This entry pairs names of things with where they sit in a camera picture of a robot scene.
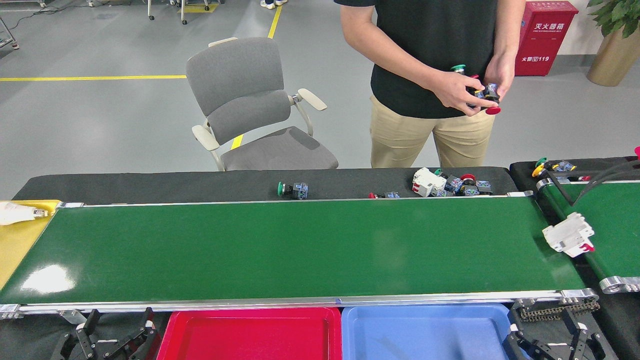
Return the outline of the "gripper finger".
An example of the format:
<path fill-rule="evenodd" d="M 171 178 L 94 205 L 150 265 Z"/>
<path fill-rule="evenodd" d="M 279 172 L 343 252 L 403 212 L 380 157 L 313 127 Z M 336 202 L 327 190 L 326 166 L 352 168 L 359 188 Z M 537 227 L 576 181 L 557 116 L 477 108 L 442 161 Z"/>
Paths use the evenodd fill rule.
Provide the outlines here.
<path fill-rule="evenodd" d="M 75 346 L 80 345 L 85 359 L 100 360 L 98 346 L 92 342 L 90 336 L 95 332 L 102 314 L 96 309 L 93 309 L 87 317 L 77 309 L 60 310 L 58 313 L 77 327 L 73 332 L 66 333 L 59 339 L 50 359 L 68 360 Z"/>
<path fill-rule="evenodd" d="M 502 347 L 510 360 L 550 360 L 539 339 L 519 330 L 517 324 L 510 325 L 510 333 L 503 340 Z"/>
<path fill-rule="evenodd" d="M 573 337 L 570 344 L 560 346 L 558 360 L 606 360 L 605 337 L 601 333 L 591 333 L 579 322 L 567 323 L 566 327 Z"/>
<path fill-rule="evenodd" d="M 121 339 L 103 341 L 103 360 L 151 360 L 161 341 L 153 318 L 153 309 L 147 307 L 135 330 Z"/>

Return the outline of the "person's left hand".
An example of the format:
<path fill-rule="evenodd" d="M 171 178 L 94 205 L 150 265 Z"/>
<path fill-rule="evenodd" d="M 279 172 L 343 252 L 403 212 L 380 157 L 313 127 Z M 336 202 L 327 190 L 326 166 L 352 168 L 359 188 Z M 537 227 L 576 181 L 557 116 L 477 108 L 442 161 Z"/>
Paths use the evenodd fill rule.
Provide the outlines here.
<path fill-rule="evenodd" d="M 496 53 L 490 59 L 482 80 L 483 85 L 495 84 L 500 102 L 510 90 L 515 78 L 516 52 Z"/>

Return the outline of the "person's right hand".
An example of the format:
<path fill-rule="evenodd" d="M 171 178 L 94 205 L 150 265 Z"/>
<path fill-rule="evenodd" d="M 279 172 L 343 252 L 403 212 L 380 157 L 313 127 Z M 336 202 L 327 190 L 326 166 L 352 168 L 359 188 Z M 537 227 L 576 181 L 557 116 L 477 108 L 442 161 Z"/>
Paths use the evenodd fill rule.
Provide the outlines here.
<path fill-rule="evenodd" d="M 430 85 L 430 91 L 439 98 L 442 105 L 457 109 L 467 117 L 475 116 L 482 108 L 498 107 L 498 103 L 494 101 L 470 94 L 467 91 L 468 88 L 473 88 L 476 91 L 485 89 L 480 80 L 454 71 L 437 71 L 434 84 Z"/>

